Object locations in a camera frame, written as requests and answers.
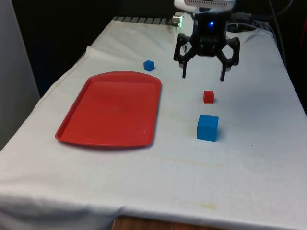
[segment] block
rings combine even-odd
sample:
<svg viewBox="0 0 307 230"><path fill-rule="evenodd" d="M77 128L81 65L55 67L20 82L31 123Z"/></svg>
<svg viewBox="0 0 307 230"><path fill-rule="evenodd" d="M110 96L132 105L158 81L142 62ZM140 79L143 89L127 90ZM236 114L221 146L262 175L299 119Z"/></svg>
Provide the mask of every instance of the block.
<svg viewBox="0 0 307 230"><path fill-rule="evenodd" d="M218 122L217 116L200 115L197 124L197 139L215 142Z"/></svg>
<svg viewBox="0 0 307 230"><path fill-rule="evenodd" d="M203 102L207 104L214 103L214 92L205 90L203 92Z"/></svg>
<svg viewBox="0 0 307 230"><path fill-rule="evenodd" d="M154 62L147 60L144 62L144 70L151 72L154 70Z"/></svg>

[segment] plastic tray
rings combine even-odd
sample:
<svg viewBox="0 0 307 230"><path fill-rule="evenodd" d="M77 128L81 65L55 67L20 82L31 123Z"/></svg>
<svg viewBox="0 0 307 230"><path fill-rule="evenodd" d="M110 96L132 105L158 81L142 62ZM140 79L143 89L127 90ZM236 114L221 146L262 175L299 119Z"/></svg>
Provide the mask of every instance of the plastic tray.
<svg viewBox="0 0 307 230"><path fill-rule="evenodd" d="M146 146L154 137L161 82L138 72L90 77L56 133L62 142L110 147Z"/></svg>

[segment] white tablecloth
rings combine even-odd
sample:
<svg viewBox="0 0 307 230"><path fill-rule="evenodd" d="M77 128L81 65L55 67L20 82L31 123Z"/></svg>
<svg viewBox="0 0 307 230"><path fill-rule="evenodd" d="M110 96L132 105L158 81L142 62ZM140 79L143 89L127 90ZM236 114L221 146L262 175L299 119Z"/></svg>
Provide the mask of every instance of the white tablecloth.
<svg viewBox="0 0 307 230"><path fill-rule="evenodd" d="M307 229L307 119L273 38L258 31L242 42L239 66L220 82L221 63L209 57L192 59L181 78L177 33L112 21L50 88L0 153L0 228L107 229L116 216L132 215ZM151 146L116 151L55 139L89 77L147 73L148 59L163 85ZM203 104L206 89L214 104ZM220 118L217 142L196 140L200 114Z"/></svg>

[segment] small red cube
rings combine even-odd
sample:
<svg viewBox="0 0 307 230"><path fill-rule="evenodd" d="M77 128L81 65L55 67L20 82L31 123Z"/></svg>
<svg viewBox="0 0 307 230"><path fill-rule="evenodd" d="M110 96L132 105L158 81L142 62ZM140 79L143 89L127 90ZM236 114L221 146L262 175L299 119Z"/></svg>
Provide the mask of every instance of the small red cube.
<svg viewBox="0 0 307 230"><path fill-rule="evenodd" d="M213 91L204 91L203 92L203 102L207 104L214 103L214 92Z"/></svg>

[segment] blue cube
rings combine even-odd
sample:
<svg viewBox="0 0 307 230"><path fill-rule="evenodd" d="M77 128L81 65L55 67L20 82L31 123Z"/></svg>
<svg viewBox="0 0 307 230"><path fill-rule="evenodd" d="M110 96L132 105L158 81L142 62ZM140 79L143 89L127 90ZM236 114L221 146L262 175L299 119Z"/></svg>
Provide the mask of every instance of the blue cube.
<svg viewBox="0 0 307 230"><path fill-rule="evenodd" d="M153 71L154 70L154 62L153 61L150 61L150 60L147 60L144 62L144 70L146 71Z"/></svg>
<svg viewBox="0 0 307 230"><path fill-rule="evenodd" d="M217 116L200 115L197 124L197 139L215 142L218 123Z"/></svg>

